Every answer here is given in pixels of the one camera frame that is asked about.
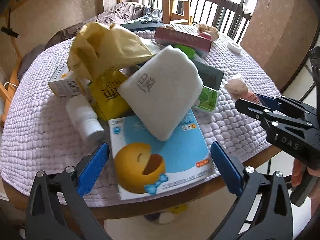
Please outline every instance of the white tissue package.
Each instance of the white tissue package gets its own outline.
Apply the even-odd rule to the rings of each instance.
[[[202,91],[194,63],[180,49],[167,46],[118,88],[119,94],[160,141],[173,130]]]

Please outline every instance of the white bottle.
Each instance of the white bottle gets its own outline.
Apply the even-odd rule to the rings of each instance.
[[[202,80],[186,54],[167,46],[117,90],[149,132],[166,141],[200,95]]]
[[[73,127],[80,133],[83,141],[99,142],[104,138],[105,131],[85,96],[71,98],[66,105],[66,110]]]

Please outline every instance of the orange label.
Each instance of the orange label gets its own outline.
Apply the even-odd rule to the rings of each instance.
[[[205,159],[196,163],[197,168],[200,168],[209,163],[209,159]]]

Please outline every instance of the white tape roll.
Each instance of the white tape roll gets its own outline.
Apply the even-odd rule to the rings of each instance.
[[[240,54],[242,50],[242,47],[233,41],[228,41],[227,47],[236,54]]]

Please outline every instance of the quilted bedspread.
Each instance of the quilted bedspread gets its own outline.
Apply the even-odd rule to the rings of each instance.
[[[196,31],[194,26],[175,27],[185,32]],[[153,31],[137,34],[154,40]],[[272,80],[252,57],[244,50],[241,55],[235,55],[227,48],[228,40],[228,36],[221,34],[212,44],[204,61],[222,70],[225,80],[240,73],[254,92],[267,96],[280,95]],[[67,62],[72,42],[73,39],[69,39],[59,43],[37,57],[22,78],[8,112],[0,148],[1,176],[25,195],[30,194],[37,171],[44,170],[47,174],[61,172],[69,165],[76,165],[95,148],[94,145],[82,143],[80,135],[69,120],[65,106],[70,98],[56,97],[47,85],[54,67]],[[213,114],[197,110],[194,112],[208,147],[218,140],[243,162],[270,146],[260,122],[239,113],[223,87],[219,90],[218,105]],[[218,174],[216,172],[207,180]],[[164,194],[174,194],[196,184]],[[121,201],[113,163],[109,160],[91,193],[84,196],[84,199],[89,206],[100,207],[161,196],[163,195]],[[61,195],[59,199],[65,204]]]

